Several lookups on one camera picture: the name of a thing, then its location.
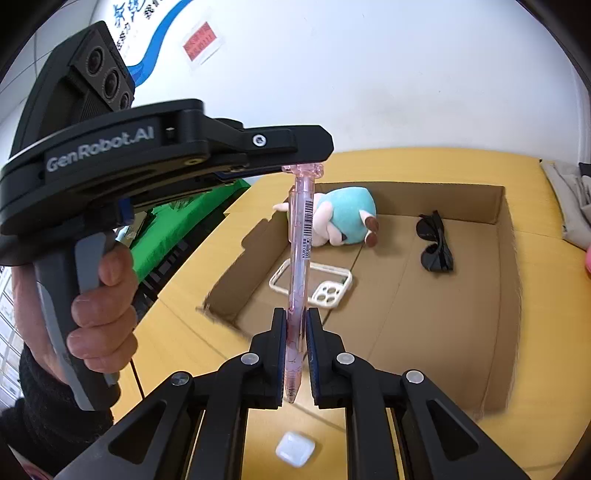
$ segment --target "sunglasses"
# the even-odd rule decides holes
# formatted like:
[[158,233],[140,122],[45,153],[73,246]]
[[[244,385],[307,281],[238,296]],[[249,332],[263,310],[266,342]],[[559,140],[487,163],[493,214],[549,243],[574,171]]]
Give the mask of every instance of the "sunglasses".
[[445,240],[445,229],[438,211],[432,215],[420,215],[417,223],[417,235],[423,240],[435,242],[421,254],[421,265],[429,272],[453,271],[452,252]]

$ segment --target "metal rivet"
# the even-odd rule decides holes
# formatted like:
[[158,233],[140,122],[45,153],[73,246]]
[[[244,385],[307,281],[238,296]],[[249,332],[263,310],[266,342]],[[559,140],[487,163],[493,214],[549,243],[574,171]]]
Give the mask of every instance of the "metal rivet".
[[257,147],[264,147],[267,144],[267,138],[264,135],[258,134],[252,137],[252,143]]
[[352,355],[351,353],[347,353],[347,352],[343,352],[343,353],[339,353],[336,356],[336,360],[338,363],[343,364],[343,365],[350,365],[353,362],[355,362],[355,356]]
[[410,370],[407,372],[407,380],[410,383],[421,383],[425,380],[425,375],[418,370]]
[[190,378],[191,377],[187,372],[176,372],[172,377],[170,377],[170,382],[175,387],[180,387],[181,385],[186,384]]
[[240,361],[245,365],[254,365],[258,363],[259,358],[256,353],[245,353],[240,357]]

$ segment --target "blue wave graphic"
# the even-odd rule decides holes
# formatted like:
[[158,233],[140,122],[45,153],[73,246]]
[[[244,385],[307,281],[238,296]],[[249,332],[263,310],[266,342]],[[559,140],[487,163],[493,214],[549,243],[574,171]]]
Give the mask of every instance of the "blue wave graphic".
[[138,64],[127,67],[134,79],[136,87],[139,87],[142,83],[148,80],[150,75],[152,75],[154,67],[156,66],[156,61],[158,60],[158,55],[160,55],[160,48],[162,47],[166,32],[183,8],[192,1],[193,0],[180,0],[179,3],[172,7],[170,12],[166,14],[166,17],[162,19],[160,25],[156,28],[154,35],[152,35],[150,44],[146,49],[146,53],[144,53],[144,58],[142,58]]

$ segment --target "yellow table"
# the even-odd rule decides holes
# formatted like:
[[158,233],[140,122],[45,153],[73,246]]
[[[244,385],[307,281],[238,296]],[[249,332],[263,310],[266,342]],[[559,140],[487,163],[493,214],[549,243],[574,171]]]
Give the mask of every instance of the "yellow table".
[[[322,181],[421,181],[504,185],[515,226],[522,281],[522,323],[515,386],[506,412],[479,424],[535,480],[560,470],[591,418],[591,280],[584,252],[561,239],[561,216],[538,160],[521,155],[452,148],[400,148],[335,154]],[[136,365],[144,389],[177,369],[214,370],[246,351],[249,342],[204,317],[199,307],[242,251],[241,240],[271,206],[282,202],[293,178],[261,179],[226,212],[227,218],[160,294],[137,330]],[[122,376],[120,417],[137,401],[133,377]],[[294,406],[257,412],[249,423],[243,478],[346,478],[344,418],[320,411],[303,385]],[[274,458],[290,429],[315,438],[320,452],[302,470]]]

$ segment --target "pink object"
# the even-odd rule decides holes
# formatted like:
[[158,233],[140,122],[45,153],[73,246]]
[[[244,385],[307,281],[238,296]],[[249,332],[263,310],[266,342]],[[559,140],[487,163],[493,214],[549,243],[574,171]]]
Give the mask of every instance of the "pink object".
[[191,35],[191,38],[187,40],[185,45],[183,45],[183,48],[192,61],[195,60],[203,50],[210,46],[216,38],[216,34],[209,26],[209,23],[205,22],[193,35]]
[[287,306],[287,341],[285,344],[285,395],[293,403],[301,384],[301,364],[306,350],[307,286],[312,249],[314,180],[324,174],[321,164],[290,165],[283,171],[293,173],[290,190],[291,278]]
[[591,247],[589,247],[587,255],[585,255],[585,268],[591,273]]

